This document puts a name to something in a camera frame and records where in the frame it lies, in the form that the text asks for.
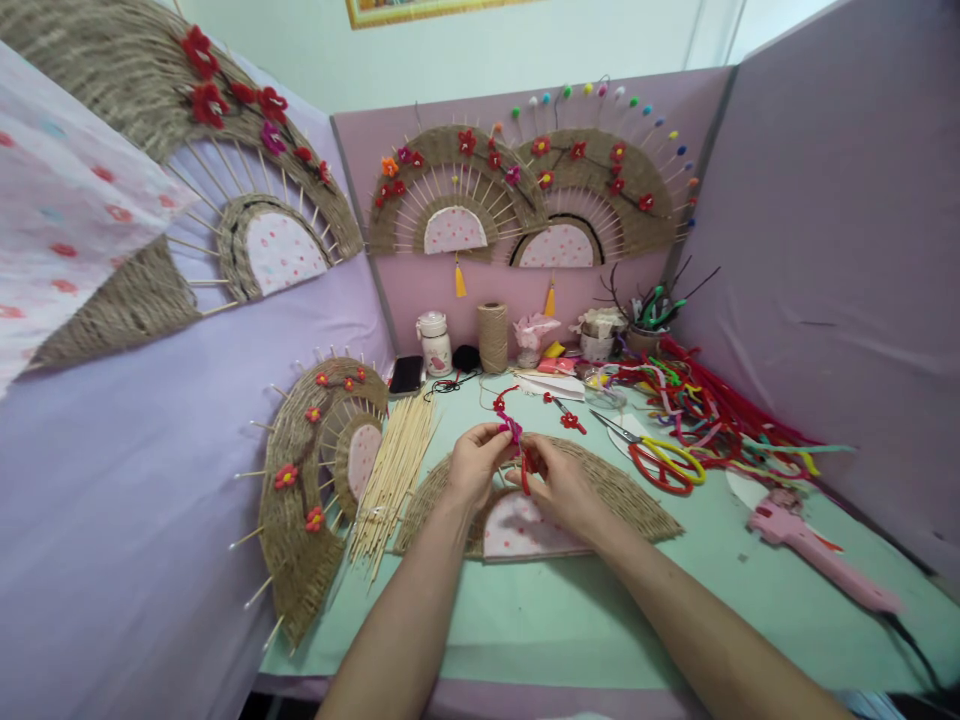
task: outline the yellow tassel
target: yellow tassel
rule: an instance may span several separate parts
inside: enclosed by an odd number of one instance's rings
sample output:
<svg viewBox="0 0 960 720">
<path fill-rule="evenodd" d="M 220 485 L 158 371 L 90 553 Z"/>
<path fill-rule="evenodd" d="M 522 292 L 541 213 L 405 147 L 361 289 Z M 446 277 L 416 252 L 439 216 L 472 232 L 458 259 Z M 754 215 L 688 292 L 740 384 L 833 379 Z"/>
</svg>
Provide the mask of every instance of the yellow tassel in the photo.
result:
<svg viewBox="0 0 960 720">
<path fill-rule="evenodd" d="M 553 291 L 553 275 L 550 276 L 550 291 L 547 293 L 547 306 L 543 308 L 543 314 L 547 317 L 553 317 L 557 312 L 557 296 Z"/>
<path fill-rule="evenodd" d="M 467 296 L 467 286 L 463 282 L 463 271 L 460 270 L 460 257 L 457 256 L 457 297 Z"/>
</svg>

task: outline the white wall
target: white wall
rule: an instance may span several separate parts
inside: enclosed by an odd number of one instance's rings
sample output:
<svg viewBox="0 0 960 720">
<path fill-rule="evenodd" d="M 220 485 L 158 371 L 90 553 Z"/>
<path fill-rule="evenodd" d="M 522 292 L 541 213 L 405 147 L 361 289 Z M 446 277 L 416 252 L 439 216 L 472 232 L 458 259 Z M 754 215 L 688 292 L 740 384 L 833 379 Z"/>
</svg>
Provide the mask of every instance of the white wall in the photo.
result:
<svg viewBox="0 0 960 720">
<path fill-rule="evenodd" d="M 542 0 L 353 30 L 344 0 L 180 0 L 188 20 L 326 112 L 731 61 L 826 0 Z"/>
</svg>

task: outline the white bottle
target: white bottle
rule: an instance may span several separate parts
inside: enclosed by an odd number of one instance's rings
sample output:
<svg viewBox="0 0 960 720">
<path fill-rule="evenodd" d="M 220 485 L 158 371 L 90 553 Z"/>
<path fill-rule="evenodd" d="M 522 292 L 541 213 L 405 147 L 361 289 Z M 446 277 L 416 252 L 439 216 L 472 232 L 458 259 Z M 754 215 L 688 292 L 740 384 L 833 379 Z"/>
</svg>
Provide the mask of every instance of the white bottle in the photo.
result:
<svg viewBox="0 0 960 720">
<path fill-rule="evenodd" d="M 436 310 L 417 318 L 417 339 L 423 344 L 423 360 L 427 373 L 434 377 L 449 375 L 450 336 L 447 335 L 447 316 Z"/>
</svg>

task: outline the table surface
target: table surface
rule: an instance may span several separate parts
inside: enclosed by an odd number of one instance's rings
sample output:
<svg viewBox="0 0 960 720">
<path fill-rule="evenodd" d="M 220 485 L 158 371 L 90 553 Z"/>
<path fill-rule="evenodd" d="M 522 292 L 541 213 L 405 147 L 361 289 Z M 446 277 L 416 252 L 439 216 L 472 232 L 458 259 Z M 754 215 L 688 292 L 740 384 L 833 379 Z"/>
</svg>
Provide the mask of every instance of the table surface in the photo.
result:
<svg viewBox="0 0 960 720">
<path fill-rule="evenodd" d="M 483 404 L 513 384 L 511 376 L 483 376 Z M 630 391 L 631 403 L 642 396 Z M 477 380 L 458 392 L 435 394 L 442 418 L 427 449 L 421 480 L 468 428 L 496 420 L 481 408 Z M 913 692 L 924 687 L 919 663 L 876 619 L 847 599 L 787 547 L 771 547 L 746 530 L 747 508 L 722 471 L 689 497 L 664 493 L 644 480 L 609 440 L 589 405 L 570 402 L 588 434 L 560 425 L 555 406 L 514 391 L 507 411 L 527 431 L 568 437 L 627 472 L 671 513 L 686 532 L 658 544 L 667 556 L 756 627 L 815 681 L 831 689 Z M 663 431 L 628 405 L 651 431 Z M 805 517 L 845 549 L 844 559 L 897 593 L 904 624 L 946 684 L 960 676 L 960 608 L 885 540 L 830 500 L 814 494 Z M 294 657 L 282 634 L 261 672 L 332 675 L 380 592 L 400 563 L 386 555 L 369 586 L 369 570 L 344 563 L 318 622 Z M 651 690 L 684 687 L 652 628 L 633 600 L 596 557 L 485 565 L 466 561 L 441 677 L 554 687 Z"/>
</svg>

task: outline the black phone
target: black phone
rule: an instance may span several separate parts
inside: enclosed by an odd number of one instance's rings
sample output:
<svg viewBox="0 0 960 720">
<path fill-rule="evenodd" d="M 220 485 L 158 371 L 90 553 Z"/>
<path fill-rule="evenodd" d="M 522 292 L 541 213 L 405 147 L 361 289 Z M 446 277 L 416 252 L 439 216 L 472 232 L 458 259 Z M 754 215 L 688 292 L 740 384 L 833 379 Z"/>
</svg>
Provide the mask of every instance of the black phone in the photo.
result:
<svg viewBox="0 0 960 720">
<path fill-rule="evenodd" d="M 423 356 L 408 355 L 397 359 L 390 381 L 390 394 L 394 397 L 413 395 L 423 386 Z"/>
</svg>

